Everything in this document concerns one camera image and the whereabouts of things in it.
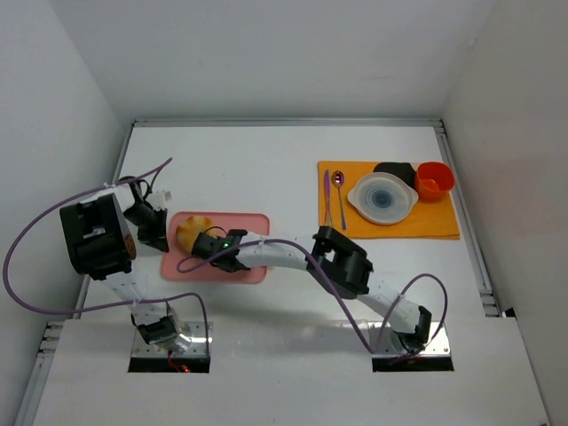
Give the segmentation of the golden bread roll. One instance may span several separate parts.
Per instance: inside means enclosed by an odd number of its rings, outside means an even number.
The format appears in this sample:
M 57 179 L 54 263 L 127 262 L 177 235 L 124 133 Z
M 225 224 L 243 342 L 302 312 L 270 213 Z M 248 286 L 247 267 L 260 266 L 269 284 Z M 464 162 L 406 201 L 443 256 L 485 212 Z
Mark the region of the golden bread roll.
M 180 247 L 190 253 L 200 233 L 215 237 L 216 230 L 213 229 L 213 222 L 204 216 L 190 216 L 182 221 L 176 229 L 176 238 Z

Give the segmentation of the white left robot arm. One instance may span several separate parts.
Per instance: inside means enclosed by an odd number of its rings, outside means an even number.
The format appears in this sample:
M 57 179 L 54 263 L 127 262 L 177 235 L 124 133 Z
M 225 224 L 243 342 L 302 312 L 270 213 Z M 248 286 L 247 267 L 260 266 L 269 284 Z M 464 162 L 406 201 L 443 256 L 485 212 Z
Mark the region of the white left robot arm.
M 99 281 L 129 305 L 130 319 L 142 340 L 180 355 L 182 338 L 177 314 L 165 301 L 147 302 L 148 285 L 134 270 L 136 243 L 162 253 L 167 242 L 168 191 L 144 194 L 138 181 L 122 181 L 59 210 L 67 252 L 74 269 Z

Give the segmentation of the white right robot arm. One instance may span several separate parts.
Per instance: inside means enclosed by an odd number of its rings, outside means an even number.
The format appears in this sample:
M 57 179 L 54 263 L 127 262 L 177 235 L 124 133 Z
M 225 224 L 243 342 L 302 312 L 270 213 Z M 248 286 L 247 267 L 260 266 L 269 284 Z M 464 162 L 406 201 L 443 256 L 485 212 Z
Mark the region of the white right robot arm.
M 308 272 L 332 296 L 361 302 L 381 315 L 405 351 L 421 351 L 429 341 L 431 312 L 374 278 L 367 252 L 333 227 L 322 226 L 311 237 L 291 240 L 244 229 L 231 229 L 225 236 L 200 232 L 190 253 L 223 272 L 256 267 Z

